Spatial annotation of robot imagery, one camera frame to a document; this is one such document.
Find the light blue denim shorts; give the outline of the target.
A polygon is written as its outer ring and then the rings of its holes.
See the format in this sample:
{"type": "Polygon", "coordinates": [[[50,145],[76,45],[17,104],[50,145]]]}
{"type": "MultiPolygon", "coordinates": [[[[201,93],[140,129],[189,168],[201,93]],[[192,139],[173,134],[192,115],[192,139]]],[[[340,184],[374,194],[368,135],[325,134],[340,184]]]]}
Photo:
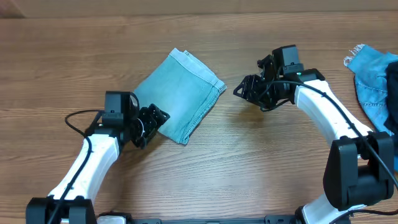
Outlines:
{"type": "Polygon", "coordinates": [[[155,104],[170,118],[160,134],[186,145],[189,137],[227,89],[204,63],[174,48],[134,90],[141,107],[155,104]]]}

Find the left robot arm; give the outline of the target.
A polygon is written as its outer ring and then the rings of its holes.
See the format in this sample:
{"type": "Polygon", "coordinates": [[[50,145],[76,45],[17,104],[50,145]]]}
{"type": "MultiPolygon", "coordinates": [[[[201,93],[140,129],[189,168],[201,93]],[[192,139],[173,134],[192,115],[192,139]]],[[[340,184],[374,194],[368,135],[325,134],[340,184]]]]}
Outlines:
{"type": "Polygon", "coordinates": [[[132,142],[145,148],[170,116],[155,104],[140,107],[131,91],[107,91],[104,109],[95,110],[95,114],[85,131],[71,126],[83,136],[81,151],[63,180],[46,197],[30,200],[26,223],[134,223],[129,213],[96,215],[95,198],[124,146],[132,142]]]}

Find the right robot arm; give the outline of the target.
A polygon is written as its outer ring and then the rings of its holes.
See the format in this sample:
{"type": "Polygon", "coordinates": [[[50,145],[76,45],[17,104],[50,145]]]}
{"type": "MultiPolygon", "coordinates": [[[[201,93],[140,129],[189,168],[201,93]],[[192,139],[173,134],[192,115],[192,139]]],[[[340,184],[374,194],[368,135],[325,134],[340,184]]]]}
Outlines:
{"type": "Polygon", "coordinates": [[[330,145],[323,194],[293,215],[268,215],[265,223],[350,223],[355,213],[372,214],[371,205],[393,196],[397,179],[392,137],[358,121],[336,98],[325,77],[303,66],[296,45],[274,49],[257,66],[259,74],[245,76],[234,95],[263,112],[295,104],[330,145]]]}

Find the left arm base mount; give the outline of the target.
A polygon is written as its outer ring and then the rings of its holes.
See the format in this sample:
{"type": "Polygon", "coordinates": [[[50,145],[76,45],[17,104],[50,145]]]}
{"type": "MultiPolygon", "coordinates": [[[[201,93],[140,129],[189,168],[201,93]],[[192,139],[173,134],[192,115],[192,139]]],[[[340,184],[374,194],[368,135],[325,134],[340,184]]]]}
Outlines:
{"type": "Polygon", "coordinates": [[[108,212],[102,213],[96,219],[97,224],[132,224],[134,220],[130,213],[108,212]]]}

